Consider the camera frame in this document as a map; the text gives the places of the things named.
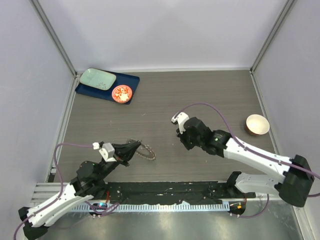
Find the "large metal keyring with rings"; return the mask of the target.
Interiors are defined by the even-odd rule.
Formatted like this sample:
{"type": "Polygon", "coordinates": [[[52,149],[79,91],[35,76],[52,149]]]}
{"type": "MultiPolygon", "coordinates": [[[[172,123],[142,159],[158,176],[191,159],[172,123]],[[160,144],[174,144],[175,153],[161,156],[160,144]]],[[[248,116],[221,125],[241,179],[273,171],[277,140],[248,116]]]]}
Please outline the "large metal keyring with rings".
{"type": "Polygon", "coordinates": [[[155,161],[156,160],[156,154],[152,150],[152,148],[149,145],[145,145],[141,143],[139,148],[135,151],[135,154],[139,156],[140,158],[143,158],[148,161],[155,161]]]}

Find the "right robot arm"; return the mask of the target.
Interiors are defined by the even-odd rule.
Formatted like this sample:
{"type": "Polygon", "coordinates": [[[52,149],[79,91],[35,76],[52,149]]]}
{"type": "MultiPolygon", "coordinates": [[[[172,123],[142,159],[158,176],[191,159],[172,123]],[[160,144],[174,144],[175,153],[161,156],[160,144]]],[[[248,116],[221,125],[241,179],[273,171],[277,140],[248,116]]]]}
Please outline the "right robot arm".
{"type": "Polygon", "coordinates": [[[295,207],[305,206],[315,178],[303,156],[290,158],[265,151],[224,130],[210,130],[200,119],[183,112],[172,117],[171,122],[178,127],[176,135],[187,150],[199,147],[209,155],[235,160],[262,172],[234,171],[225,186],[230,197],[262,193],[279,196],[295,207]]]}

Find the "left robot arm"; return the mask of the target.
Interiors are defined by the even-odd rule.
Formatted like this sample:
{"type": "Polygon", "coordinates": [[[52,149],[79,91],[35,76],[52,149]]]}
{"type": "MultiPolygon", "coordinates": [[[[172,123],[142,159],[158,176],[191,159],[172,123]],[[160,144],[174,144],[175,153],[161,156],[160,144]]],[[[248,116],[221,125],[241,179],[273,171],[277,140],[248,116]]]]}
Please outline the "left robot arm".
{"type": "Polygon", "coordinates": [[[104,181],[116,167],[129,166],[141,141],[125,144],[94,142],[89,149],[98,151],[100,162],[84,161],[76,172],[76,177],[68,184],[61,184],[58,193],[34,207],[22,207],[18,210],[24,236],[36,240],[48,232],[60,217],[78,204],[88,200],[102,199],[107,192],[104,181]]]}

